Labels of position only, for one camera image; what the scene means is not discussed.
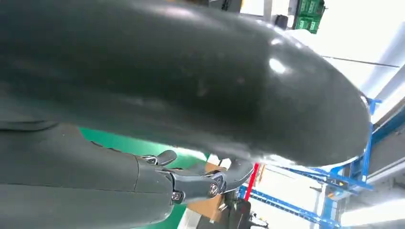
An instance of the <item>green floor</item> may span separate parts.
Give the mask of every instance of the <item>green floor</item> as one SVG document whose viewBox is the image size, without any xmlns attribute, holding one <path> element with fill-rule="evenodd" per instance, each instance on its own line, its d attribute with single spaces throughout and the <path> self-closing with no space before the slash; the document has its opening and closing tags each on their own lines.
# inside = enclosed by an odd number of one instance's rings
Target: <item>green floor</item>
<svg viewBox="0 0 405 229">
<path fill-rule="evenodd" d="M 118 149 L 122 152 L 135 155 L 157 155 L 164 150 L 172 149 L 177 153 L 177 159 L 170 164 L 170 167 L 188 168 L 196 163 L 205 163 L 208 158 L 208 156 L 203 153 L 188 149 L 174 148 L 172 146 L 114 135 L 103 131 L 85 128 L 81 128 L 81 131 L 83 136 L 89 141 L 94 141 L 104 147 Z M 176 205 L 171 215 L 165 221 L 142 227 L 142 229 L 176 229 L 185 209 L 186 206 Z"/>
</svg>

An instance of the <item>blue shelving rack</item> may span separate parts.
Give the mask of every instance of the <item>blue shelving rack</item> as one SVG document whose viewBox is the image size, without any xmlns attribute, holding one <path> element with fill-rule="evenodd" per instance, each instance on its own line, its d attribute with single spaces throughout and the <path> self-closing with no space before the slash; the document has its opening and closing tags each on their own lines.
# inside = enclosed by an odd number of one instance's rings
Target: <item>blue shelving rack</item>
<svg viewBox="0 0 405 229">
<path fill-rule="evenodd" d="M 243 198 L 245 196 L 246 189 L 247 189 L 246 186 L 241 186 L 239 188 L 239 197 L 240 198 Z M 326 226 L 329 228 L 340 228 L 341 227 L 338 222 L 336 222 L 332 219 L 318 216 L 317 214 L 315 214 L 313 212 L 299 208 L 299 207 L 289 204 L 285 201 L 282 201 L 280 199 L 277 199 L 277 198 L 267 195 L 265 193 L 259 192 L 255 189 L 252 189 L 252 191 L 250 193 L 250 198 L 259 200 L 265 204 L 271 205 L 282 211 L 285 211 L 285 212 L 291 213 L 293 215 L 296 215 L 298 217 L 301 217 L 312 223 L 323 225 L 323 226 Z"/>
<path fill-rule="evenodd" d="M 373 114 L 376 104 L 380 103 L 381 101 L 377 101 L 374 99 L 367 99 L 367 100 L 369 103 L 370 113 Z M 290 172 L 314 179 L 319 183 L 328 185 L 329 187 L 332 187 L 334 189 L 334 191 L 329 193 L 329 195 L 325 198 L 324 209 L 321 216 L 318 216 L 313 212 L 309 212 L 297 206 L 291 205 L 285 201 L 271 197 L 267 194 L 261 193 L 254 189 L 252 190 L 250 197 L 253 199 L 257 199 L 261 202 L 264 202 L 266 204 L 269 204 L 271 206 L 274 206 L 280 210 L 294 214 L 310 222 L 317 223 L 320 225 L 321 229 L 340 228 L 341 227 L 340 224 L 331 219 L 333 202 L 348 195 L 352 194 L 357 195 L 358 191 L 356 191 L 355 189 L 358 188 L 368 190 L 373 189 L 371 185 L 368 185 L 366 183 L 368 175 L 368 166 L 370 162 L 372 141 L 373 141 L 373 124 L 370 123 L 370 136 L 366 149 L 364 150 L 364 154 L 346 165 L 335 167 L 330 171 L 325 171 L 321 168 L 315 167 L 308 168 L 306 169 L 306 171 L 295 168 L 293 169 L 288 167 L 280 167 Z M 348 172 L 349 175 L 348 176 L 339 175 L 339 172 L 342 169 L 349 169 Z M 239 197 L 243 198 L 245 192 L 246 187 L 242 186 L 240 188 Z"/>
</svg>

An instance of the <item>blue metal shelf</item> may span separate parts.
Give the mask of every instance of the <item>blue metal shelf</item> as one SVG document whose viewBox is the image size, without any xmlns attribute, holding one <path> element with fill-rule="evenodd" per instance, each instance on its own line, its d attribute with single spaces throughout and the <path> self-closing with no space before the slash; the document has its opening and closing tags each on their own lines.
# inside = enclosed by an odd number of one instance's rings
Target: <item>blue metal shelf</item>
<svg viewBox="0 0 405 229">
<path fill-rule="evenodd" d="M 241 186 L 239 189 L 239 197 L 243 197 L 245 195 L 245 192 L 246 192 L 246 187 Z M 267 195 L 265 193 L 259 192 L 255 189 L 252 189 L 250 198 L 259 200 L 265 204 L 271 205 L 282 211 L 285 211 L 285 212 L 288 212 L 295 216 L 301 217 L 312 223 L 316 223 L 316 224 L 331 227 L 331 228 L 340 228 L 341 227 L 340 224 L 334 220 L 331 220 L 328 218 L 323 218 L 313 212 L 299 208 L 299 207 L 289 204 L 285 201 L 282 201 L 280 199 L 277 199 L 277 198 Z"/>
</svg>

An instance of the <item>cardboard box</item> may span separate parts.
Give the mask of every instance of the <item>cardboard box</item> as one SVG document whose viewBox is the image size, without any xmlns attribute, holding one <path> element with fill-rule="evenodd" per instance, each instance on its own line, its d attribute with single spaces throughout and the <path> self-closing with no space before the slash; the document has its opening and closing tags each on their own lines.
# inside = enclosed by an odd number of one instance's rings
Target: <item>cardboard box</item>
<svg viewBox="0 0 405 229">
<path fill-rule="evenodd" d="M 218 168 L 219 168 L 218 166 L 213 165 L 211 163 L 207 163 L 205 165 L 206 172 L 210 172 Z M 210 220 L 219 222 L 219 220 L 221 219 L 221 212 L 219 210 L 219 206 L 223 204 L 223 202 L 224 202 L 223 196 L 217 195 L 212 199 L 190 203 L 187 205 L 187 208 L 203 216 L 208 217 Z"/>
</svg>

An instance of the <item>red pole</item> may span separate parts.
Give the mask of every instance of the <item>red pole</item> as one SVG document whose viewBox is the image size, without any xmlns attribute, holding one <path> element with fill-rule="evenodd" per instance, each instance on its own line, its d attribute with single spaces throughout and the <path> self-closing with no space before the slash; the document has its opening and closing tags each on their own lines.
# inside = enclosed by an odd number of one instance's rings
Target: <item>red pole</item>
<svg viewBox="0 0 405 229">
<path fill-rule="evenodd" d="M 249 200 L 250 192 L 252 191 L 253 184 L 255 183 L 256 175 L 257 175 L 258 169 L 259 169 L 259 164 L 256 163 L 256 164 L 255 164 L 255 167 L 254 167 L 254 169 L 253 169 L 253 173 L 252 173 L 252 175 L 250 176 L 249 186 L 248 186 L 247 189 L 246 189 L 246 194 L 245 194 L 245 200 L 246 200 L 246 201 Z"/>
</svg>

